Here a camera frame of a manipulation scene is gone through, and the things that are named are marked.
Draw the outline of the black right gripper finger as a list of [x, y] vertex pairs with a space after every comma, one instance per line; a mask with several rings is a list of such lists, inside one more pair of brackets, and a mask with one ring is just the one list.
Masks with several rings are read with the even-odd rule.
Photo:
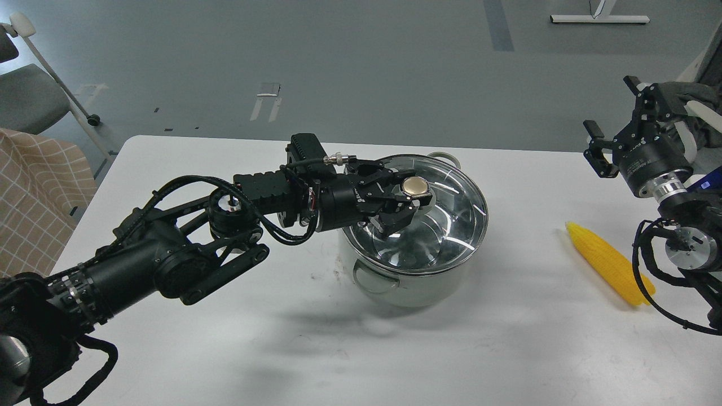
[[643, 123], [676, 122], [688, 115], [681, 95], [688, 82], [664, 82], [645, 85], [635, 76], [624, 76], [624, 84], [635, 95], [630, 128], [640, 133]]
[[612, 151], [613, 142], [605, 139], [596, 121], [586, 119], [583, 121], [583, 126], [590, 136], [588, 147], [583, 152], [585, 159], [599, 178], [615, 178], [619, 169], [616, 165], [611, 164], [604, 154], [604, 150]]

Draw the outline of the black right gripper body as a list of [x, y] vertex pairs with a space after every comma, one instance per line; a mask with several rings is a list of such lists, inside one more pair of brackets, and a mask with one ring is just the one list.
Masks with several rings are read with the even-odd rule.
[[647, 198], [642, 190], [650, 180], [673, 173], [686, 182], [693, 167], [683, 152], [661, 134], [659, 126], [647, 121], [631, 121], [613, 140], [612, 164], [637, 198]]

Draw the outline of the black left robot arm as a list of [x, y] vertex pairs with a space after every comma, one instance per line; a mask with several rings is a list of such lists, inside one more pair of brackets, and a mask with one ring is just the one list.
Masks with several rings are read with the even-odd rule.
[[174, 178], [116, 228], [95, 256], [42, 277], [2, 278], [2, 404], [43, 391], [79, 359], [81, 349], [107, 355], [102, 367], [63, 401], [78, 405], [118, 361], [110, 342], [90, 336], [154, 292], [190, 306], [261, 264], [264, 233], [286, 246], [312, 234], [372, 224], [386, 239], [412, 223], [433, 195], [413, 169], [389, 158], [360, 160], [325, 152], [315, 134], [295, 134], [276, 171], [222, 178]]

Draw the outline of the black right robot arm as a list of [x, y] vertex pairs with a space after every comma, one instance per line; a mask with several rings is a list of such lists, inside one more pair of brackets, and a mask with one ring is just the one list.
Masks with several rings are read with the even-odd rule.
[[[637, 198], [655, 198], [660, 217], [645, 220], [635, 233], [632, 272], [640, 293], [684, 329], [720, 335], [720, 169], [691, 186], [697, 145], [685, 118], [698, 118], [720, 131], [715, 91], [687, 82], [624, 83], [635, 96], [630, 122], [611, 140], [598, 124], [585, 120], [590, 136], [585, 159], [600, 178], [621, 175]], [[684, 320], [655, 304], [642, 282], [639, 265], [657, 279], [693, 288], [711, 306], [708, 326]]]

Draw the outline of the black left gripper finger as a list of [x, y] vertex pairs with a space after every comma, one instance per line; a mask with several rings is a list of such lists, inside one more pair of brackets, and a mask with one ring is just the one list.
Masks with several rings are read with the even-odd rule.
[[345, 195], [398, 195], [400, 185], [417, 175], [414, 169], [387, 167], [381, 160], [357, 159], [345, 165]]
[[412, 223], [418, 213], [426, 213], [435, 205], [434, 193], [420, 195], [399, 193], [370, 193], [363, 196], [361, 213], [369, 219], [378, 237], [389, 237]]

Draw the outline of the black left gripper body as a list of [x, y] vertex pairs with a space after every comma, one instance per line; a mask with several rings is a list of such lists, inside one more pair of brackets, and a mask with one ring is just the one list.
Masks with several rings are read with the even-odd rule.
[[315, 179], [314, 192], [318, 210], [315, 231], [323, 232], [377, 219], [384, 212], [381, 196], [390, 192], [390, 180], [338, 173]]

